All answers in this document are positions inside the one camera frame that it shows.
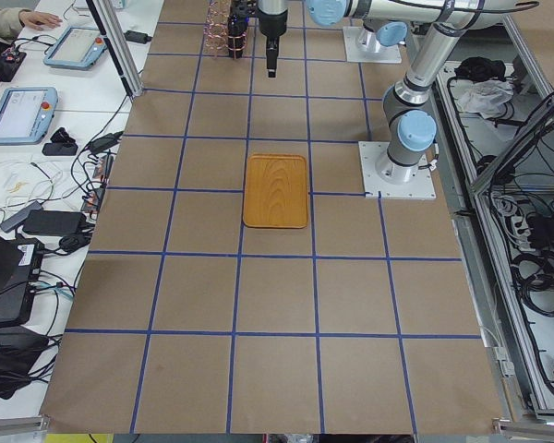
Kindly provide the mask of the person hand on table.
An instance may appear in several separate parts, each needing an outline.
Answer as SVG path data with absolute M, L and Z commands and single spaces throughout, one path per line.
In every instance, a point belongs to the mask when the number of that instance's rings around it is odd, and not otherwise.
M 18 13 L 18 18 L 24 28 L 37 31 L 55 29 L 62 24 L 62 19 L 57 15 L 41 11 L 22 10 Z

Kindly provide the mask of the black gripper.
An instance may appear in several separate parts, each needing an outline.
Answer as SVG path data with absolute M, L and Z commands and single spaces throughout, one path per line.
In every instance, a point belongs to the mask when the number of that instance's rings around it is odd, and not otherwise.
M 258 0 L 257 19 L 260 32 L 267 37 L 265 53 L 269 78 L 275 78 L 278 62 L 278 39 L 286 33 L 288 18 L 287 0 Z

